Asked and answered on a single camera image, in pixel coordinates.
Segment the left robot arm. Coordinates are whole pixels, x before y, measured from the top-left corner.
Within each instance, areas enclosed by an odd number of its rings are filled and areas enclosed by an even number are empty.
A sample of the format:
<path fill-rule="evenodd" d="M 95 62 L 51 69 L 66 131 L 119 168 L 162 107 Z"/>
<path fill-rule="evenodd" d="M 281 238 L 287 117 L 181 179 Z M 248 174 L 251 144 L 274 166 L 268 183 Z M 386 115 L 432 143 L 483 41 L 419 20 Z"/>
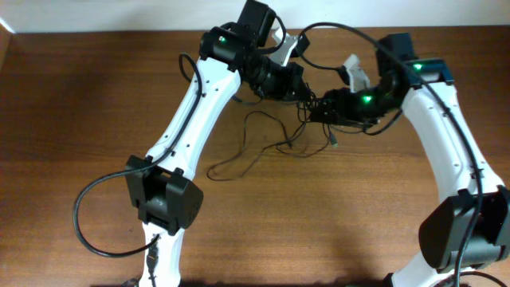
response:
<path fill-rule="evenodd" d="M 290 62 L 305 51 L 305 36 L 273 33 L 276 13 L 247 1 L 239 19 L 203 34 L 194 75 L 171 123 L 144 158 L 131 156 L 126 181 L 147 243 L 140 286 L 177 286 L 185 229 L 196 219 L 203 193 L 194 184 L 202 149 L 223 108 L 242 83 L 262 99 L 294 101 L 306 96 L 303 69 Z"/>

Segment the black USB cable short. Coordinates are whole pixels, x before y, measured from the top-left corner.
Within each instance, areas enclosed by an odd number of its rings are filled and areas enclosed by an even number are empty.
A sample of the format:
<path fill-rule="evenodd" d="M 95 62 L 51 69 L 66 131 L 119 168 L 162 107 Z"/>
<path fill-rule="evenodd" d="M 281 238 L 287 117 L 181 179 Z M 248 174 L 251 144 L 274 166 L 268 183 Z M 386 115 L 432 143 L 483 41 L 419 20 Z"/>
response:
<path fill-rule="evenodd" d="M 296 102 L 297 109 L 296 114 L 297 119 L 300 122 L 300 125 L 290 136 L 286 136 L 286 140 L 283 143 L 275 144 L 276 150 L 282 155 L 286 155 L 293 158 L 305 159 L 320 153 L 331 144 L 332 141 L 331 129 L 329 128 L 328 125 L 321 123 L 322 135 L 325 138 L 325 143 L 323 145 L 321 145 L 316 150 L 310 152 L 307 152 L 308 150 L 307 146 L 305 146 L 301 151 L 293 150 L 293 144 L 295 144 L 296 141 L 304 134 L 306 127 L 309 124 L 312 124 L 311 121 L 312 109 L 315 108 L 318 104 L 317 95 L 312 90 L 309 90 L 309 92 L 310 98 L 308 100 L 298 100 Z"/>

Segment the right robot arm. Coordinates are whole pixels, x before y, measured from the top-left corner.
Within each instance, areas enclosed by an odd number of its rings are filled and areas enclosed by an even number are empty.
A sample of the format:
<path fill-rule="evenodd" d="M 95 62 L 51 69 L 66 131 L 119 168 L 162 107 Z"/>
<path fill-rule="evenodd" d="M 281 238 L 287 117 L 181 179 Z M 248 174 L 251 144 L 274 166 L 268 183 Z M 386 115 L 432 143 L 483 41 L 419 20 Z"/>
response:
<path fill-rule="evenodd" d="M 413 125 L 432 167 L 439 205 L 420 225 L 418 254 L 388 274 L 386 286 L 455 286 L 509 255 L 509 191 L 488 165 L 439 58 L 421 59 L 408 33 L 377 43 L 380 82 L 370 86 L 356 57 L 343 65 L 346 86 L 324 94 L 313 122 L 372 134 L 388 112 Z"/>

